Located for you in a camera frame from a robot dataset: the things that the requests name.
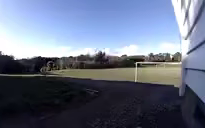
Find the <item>treeline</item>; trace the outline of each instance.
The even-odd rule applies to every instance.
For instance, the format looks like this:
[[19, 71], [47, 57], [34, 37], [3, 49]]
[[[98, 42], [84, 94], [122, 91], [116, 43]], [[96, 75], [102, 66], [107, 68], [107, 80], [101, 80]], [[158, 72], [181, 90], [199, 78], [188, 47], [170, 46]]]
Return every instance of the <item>treeline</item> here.
[[110, 56], [99, 51], [95, 55], [79, 55], [62, 58], [33, 57], [15, 60], [13, 56], [4, 55], [0, 52], [0, 73], [39, 73], [60, 69], [103, 69], [134, 67], [135, 62], [155, 61], [155, 62], [179, 62], [181, 54], [179, 52], [171, 55], [169, 53], [150, 53], [148, 56], [122, 55]]

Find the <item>goal post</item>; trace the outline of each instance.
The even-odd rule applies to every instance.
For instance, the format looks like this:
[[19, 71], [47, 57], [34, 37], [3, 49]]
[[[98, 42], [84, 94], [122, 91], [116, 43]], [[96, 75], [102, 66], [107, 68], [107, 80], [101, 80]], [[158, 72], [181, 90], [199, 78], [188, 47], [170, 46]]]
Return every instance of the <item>goal post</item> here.
[[138, 65], [142, 65], [142, 64], [153, 64], [153, 65], [156, 65], [156, 68], [157, 68], [157, 65], [163, 65], [163, 67], [165, 68], [166, 65], [181, 65], [181, 62], [136, 62], [135, 63], [135, 82], [138, 81]]

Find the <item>grass field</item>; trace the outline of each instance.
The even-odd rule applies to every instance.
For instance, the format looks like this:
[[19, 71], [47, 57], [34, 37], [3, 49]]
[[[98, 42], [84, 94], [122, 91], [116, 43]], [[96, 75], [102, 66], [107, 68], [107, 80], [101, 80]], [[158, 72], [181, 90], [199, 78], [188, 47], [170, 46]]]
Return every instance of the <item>grass field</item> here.
[[[69, 69], [54, 71], [65, 77], [90, 78], [95, 80], [134, 81], [135, 68], [115, 69]], [[180, 84], [180, 67], [145, 67], [138, 68], [138, 82]]]

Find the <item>soccer goal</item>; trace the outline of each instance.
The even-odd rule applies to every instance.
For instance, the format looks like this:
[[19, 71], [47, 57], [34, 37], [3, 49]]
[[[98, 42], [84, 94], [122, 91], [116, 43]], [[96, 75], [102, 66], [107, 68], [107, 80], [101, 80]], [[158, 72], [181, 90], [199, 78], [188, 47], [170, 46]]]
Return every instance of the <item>soccer goal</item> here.
[[135, 82], [138, 81], [138, 76], [139, 76], [139, 71], [138, 71], [138, 65], [140, 66], [152, 66], [152, 67], [155, 67], [155, 68], [166, 68], [168, 67], [167, 65], [181, 65], [181, 62], [136, 62], [135, 63]]

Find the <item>green grass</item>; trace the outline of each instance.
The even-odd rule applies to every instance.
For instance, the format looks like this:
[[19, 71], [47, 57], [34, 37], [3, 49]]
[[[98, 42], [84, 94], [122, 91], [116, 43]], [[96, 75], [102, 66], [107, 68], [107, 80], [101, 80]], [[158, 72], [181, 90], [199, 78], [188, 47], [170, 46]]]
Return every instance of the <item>green grass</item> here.
[[[68, 69], [54, 71], [65, 77], [91, 78], [95, 80], [134, 81], [135, 68], [115, 69]], [[138, 82], [180, 84], [180, 67], [145, 67], [138, 68]]]
[[56, 77], [0, 75], [0, 116], [64, 109], [74, 99], [88, 95], [70, 84]]

